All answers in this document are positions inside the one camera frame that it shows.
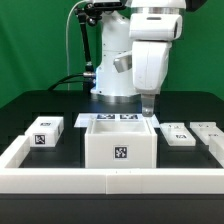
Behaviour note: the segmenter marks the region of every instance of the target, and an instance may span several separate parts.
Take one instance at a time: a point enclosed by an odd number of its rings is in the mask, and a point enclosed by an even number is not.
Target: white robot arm
[[[88,21],[102,21],[102,62],[93,98],[128,102],[141,95],[142,114],[152,116],[168,70],[172,41],[182,32],[181,10],[195,11],[190,0],[87,0]],[[132,8],[130,21],[117,10]]]
[[[133,0],[130,22],[133,84],[142,98],[142,113],[152,116],[155,95],[159,94],[168,70],[171,41],[182,31],[180,9],[185,0]]]

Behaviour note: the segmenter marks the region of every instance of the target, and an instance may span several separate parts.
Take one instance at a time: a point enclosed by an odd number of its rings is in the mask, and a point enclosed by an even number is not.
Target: small white block
[[[209,151],[224,167],[224,136],[211,137],[209,141]]]
[[[211,137],[224,136],[215,122],[191,122],[190,127],[205,145],[209,145]]]
[[[107,194],[140,194],[141,170],[115,170],[107,174]]]
[[[18,194],[105,194],[103,170],[3,169],[0,193]]]
[[[38,117],[27,129],[31,147],[55,147],[64,130],[63,117]]]
[[[29,137],[18,136],[2,154],[0,168],[18,168],[29,151]]]
[[[163,123],[160,124],[160,128],[170,146],[194,146],[196,144],[184,123]]]

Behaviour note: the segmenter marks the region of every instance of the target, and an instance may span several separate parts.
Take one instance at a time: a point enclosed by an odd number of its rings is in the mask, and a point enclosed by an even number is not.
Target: open white box
[[[86,168],[156,168],[157,135],[149,119],[90,119],[85,134]]]
[[[224,194],[224,169],[18,168],[28,138],[0,156],[0,194]]]

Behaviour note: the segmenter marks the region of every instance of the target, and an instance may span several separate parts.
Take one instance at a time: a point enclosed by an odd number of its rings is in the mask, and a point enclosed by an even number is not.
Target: black and white pattern
[[[97,120],[115,120],[115,114],[98,114]]]
[[[120,114],[121,120],[138,120],[137,114]]]
[[[114,158],[115,159],[127,159],[128,158],[128,147],[127,146],[115,146],[114,147]]]
[[[45,135],[35,135],[35,144],[36,145],[45,145]]]

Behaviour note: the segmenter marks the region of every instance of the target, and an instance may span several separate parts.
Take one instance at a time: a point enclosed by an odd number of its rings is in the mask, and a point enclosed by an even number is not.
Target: black table surface
[[[25,92],[0,109],[0,154],[38,116],[63,116],[55,148],[31,148],[20,168],[84,167],[85,128],[79,113],[141,113],[141,103],[111,104],[82,91]],[[206,92],[162,92],[155,114],[160,123],[216,122],[224,130],[224,101]],[[159,129],[157,168],[214,168],[221,165],[201,140],[171,147]],[[0,194],[0,223],[214,223],[224,218],[224,195],[15,195]]]

